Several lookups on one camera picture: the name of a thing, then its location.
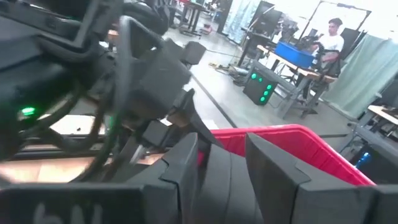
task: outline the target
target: black box with green lights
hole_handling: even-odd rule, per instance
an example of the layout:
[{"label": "black box with green lights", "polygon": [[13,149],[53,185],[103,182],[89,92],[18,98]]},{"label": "black box with green lights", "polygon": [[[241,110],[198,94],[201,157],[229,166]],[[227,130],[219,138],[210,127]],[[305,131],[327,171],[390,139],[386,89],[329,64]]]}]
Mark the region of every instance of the black box with green lights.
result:
[{"label": "black box with green lights", "polygon": [[243,93],[256,105],[266,105],[278,85],[278,82],[267,75],[270,72],[274,73],[269,69],[253,68],[251,74],[249,74],[249,80],[244,86]]}]

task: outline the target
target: desk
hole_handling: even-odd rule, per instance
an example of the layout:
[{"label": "desk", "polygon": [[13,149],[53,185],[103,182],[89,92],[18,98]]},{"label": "desk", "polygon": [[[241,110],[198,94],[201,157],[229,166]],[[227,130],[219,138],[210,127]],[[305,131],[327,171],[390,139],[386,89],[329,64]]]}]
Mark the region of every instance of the desk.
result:
[{"label": "desk", "polygon": [[[182,27],[183,25],[183,18],[187,15],[188,9],[192,10],[191,18],[189,20],[188,29]],[[201,12],[208,12],[201,4],[194,3],[194,2],[187,2],[185,3],[183,15],[181,16],[180,21],[180,28],[179,31],[181,34],[192,34],[196,36],[201,36],[196,29],[199,21],[199,15]]]},{"label": "desk", "polygon": [[[291,84],[291,82],[288,82],[287,80],[282,78],[280,75],[276,75],[275,77],[273,77],[288,92],[286,98],[284,99],[286,101],[286,104],[284,106],[280,107],[279,111],[278,111],[278,116],[280,116],[282,119],[285,118],[287,112],[292,108],[302,110],[303,113],[301,115],[301,118],[305,118],[308,114],[310,114],[313,111],[313,108],[315,107],[319,97],[326,90],[328,84],[334,82],[337,79],[337,78],[333,78],[333,77],[326,75],[323,77],[322,80],[320,80],[320,78],[322,76],[315,71],[302,69],[302,68],[294,65],[293,63],[288,62],[287,60],[285,60],[281,56],[275,54],[274,52],[270,51],[269,49],[266,49],[264,46],[258,45],[257,49],[260,52],[267,53],[276,58],[275,63],[272,65],[272,68],[271,68],[272,71],[275,71],[278,64],[282,62],[289,68],[297,71],[297,73],[300,73],[304,76],[303,80],[300,82],[300,84],[298,84],[298,86],[294,86],[293,84]],[[303,92],[303,89],[312,80],[320,82],[320,87],[318,88],[317,93],[315,94],[315,96],[313,96],[311,98],[311,100],[307,103],[307,105],[297,104],[297,102],[298,102],[297,98],[299,97],[301,92]]]},{"label": "desk", "polygon": [[383,139],[381,136],[377,135],[376,130],[370,130],[366,125],[376,116],[380,116],[392,124],[398,126],[398,119],[383,112],[384,107],[371,105],[368,107],[365,115],[359,120],[358,124],[354,127],[353,131],[345,137],[341,146],[336,149],[343,157],[347,158],[350,149],[349,146],[353,142],[355,137],[360,137],[361,139],[367,141],[369,144],[377,145],[383,149],[379,152],[383,156],[391,157],[398,156],[398,149],[395,145],[391,144],[387,139]]}]

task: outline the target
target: wire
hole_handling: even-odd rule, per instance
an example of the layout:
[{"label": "wire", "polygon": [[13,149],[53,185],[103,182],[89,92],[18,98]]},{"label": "wire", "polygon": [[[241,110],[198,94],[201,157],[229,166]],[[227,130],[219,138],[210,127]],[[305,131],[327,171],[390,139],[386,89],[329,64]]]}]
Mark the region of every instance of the wire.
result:
[{"label": "wire", "polygon": [[153,32],[148,30],[142,24],[129,16],[121,16],[119,20],[119,38],[116,42],[117,48],[117,61],[116,61],[116,75],[115,75],[115,89],[113,98],[113,123],[107,132],[105,142],[94,158],[94,161],[85,169],[78,177],[74,178],[71,182],[87,181],[96,175],[102,169],[109,154],[114,147],[119,129],[122,127],[122,120],[125,113],[126,105],[129,99],[129,92],[133,81],[133,63],[131,37],[132,29],[131,24],[140,27],[144,32],[153,35]]},{"label": "wire", "polygon": [[87,151],[97,142],[101,125],[103,124],[104,115],[108,109],[108,105],[113,96],[112,89],[101,99],[98,109],[96,111],[95,119],[91,127],[90,133],[81,141],[76,141],[70,138],[65,138],[58,132],[51,128],[39,134],[39,137],[45,142],[57,146],[58,148],[67,151],[68,153],[76,153],[80,151]]},{"label": "wire", "polygon": [[224,53],[224,52],[218,52],[218,51],[215,51],[215,50],[206,50],[206,51],[208,51],[208,52],[212,52],[212,53],[216,53],[216,54],[220,54],[220,55],[227,55],[227,56],[230,56],[230,57],[236,57],[236,58],[240,58],[240,57],[238,57],[238,56],[236,56],[235,54],[234,55],[232,55],[232,54],[227,54],[227,53]]},{"label": "wire", "polygon": [[80,96],[82,94],[83,94],[82,87],[78,83],[76,83],[75,89],[72,93],[72,97],[60,109],[52,113],[50,116],[38,120],[33,127],[21,132],[20,137],[22,139],[29,138],[51,127],[51,125],[55,124],[57,121],[59,121],[61,118],[63,118],[65,115],[71,112],[71,110],[78,103]]}]

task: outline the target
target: blue plastic bin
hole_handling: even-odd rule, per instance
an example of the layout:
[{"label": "blue plastic bin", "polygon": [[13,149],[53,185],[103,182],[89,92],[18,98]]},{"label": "blue plastic bin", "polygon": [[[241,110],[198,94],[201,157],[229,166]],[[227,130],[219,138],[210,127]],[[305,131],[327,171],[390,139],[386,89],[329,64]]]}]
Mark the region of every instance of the blue plastic bin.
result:
[{"label": "blue plastic bin", "polygon": [[310,67],[314,59],[310,53],[297,50],[293,45],[284,42],[276,45],[275,54],[300,68]]}]

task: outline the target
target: curtain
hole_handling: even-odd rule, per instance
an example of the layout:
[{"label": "curtain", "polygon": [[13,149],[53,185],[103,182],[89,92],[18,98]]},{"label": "curtain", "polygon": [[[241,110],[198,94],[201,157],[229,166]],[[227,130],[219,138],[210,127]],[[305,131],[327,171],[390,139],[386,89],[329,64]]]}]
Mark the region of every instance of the curtain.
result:
[{"label": "curtain", "polygon": [[249,23],[256,12],[261,0],[234,0],[225,22],[223,33],[235,43],[240,44],[245,34],[242,27],[249,27]]},{"label": "curtain", "polygon": [[366,35],[346,59],[346,65],[322,99],[357,118],[398,71],[398,45]]}]

